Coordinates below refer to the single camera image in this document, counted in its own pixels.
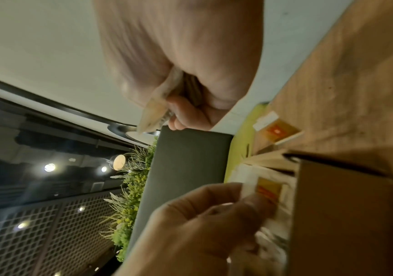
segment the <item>gray cushion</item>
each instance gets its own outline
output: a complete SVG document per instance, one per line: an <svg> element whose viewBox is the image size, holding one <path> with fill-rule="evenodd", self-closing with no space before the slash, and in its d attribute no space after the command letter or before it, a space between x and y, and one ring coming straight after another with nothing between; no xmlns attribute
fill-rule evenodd
<svg viewBox="0 0 393 276"><path fill-rule="evenodd" d="M232 138L216 132L161 129L128 252L156 208L202 185L224 181Z"/></svg>

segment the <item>table top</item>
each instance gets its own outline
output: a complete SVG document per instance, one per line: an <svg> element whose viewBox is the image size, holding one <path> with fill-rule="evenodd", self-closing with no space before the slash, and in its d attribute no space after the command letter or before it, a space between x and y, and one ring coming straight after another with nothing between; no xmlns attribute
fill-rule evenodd
<svg viewBox="0 0 393 276"><path fill-rule="evenodd" d="M355 1L268 108L304 130L278 148L393 173L393 1Z"/></svg>

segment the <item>cardboard box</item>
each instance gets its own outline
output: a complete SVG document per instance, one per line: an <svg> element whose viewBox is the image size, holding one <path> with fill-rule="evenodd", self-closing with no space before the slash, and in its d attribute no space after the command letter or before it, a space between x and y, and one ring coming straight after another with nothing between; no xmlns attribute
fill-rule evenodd
<svg viewBox="0 0 393 276"><path fill-rule="evenodd" d="M393 180L385 172L289 150L243 163L297 178L286 275L393 275Z"/></svg>

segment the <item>person's right hand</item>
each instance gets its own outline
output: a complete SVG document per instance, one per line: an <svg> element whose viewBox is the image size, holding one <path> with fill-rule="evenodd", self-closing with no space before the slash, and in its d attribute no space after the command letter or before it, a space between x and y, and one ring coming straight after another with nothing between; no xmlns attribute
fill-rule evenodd
<svg viewBox="0 0 393 276"><path fill-rule="evenodd" d="M260 194L239 200L241 188L207 185L157 209L116 276L226 276L227 258L272 208Z"/></svg>
<svg viewBox="0 0 393 276"><path fill-rule="evenodd" d="M210 130L247 92L263 42L263 0L94 0L106 62L144 107L175 65L203 84L204 103L168 99L173 130Z"/></svg>

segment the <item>tea bag in hand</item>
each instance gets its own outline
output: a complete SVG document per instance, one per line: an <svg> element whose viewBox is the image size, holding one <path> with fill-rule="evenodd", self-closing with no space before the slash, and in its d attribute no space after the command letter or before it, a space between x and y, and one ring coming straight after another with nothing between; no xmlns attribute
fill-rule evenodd
<svg viewBox="0 0 393 276"><path fill-rule="evenodd" d="M198 106L202 103L202 85L195 76L174 66L166 80L153 91L137 126L138 133L155 131L174 115L167 105L169 95L182 95Z"/></svg>

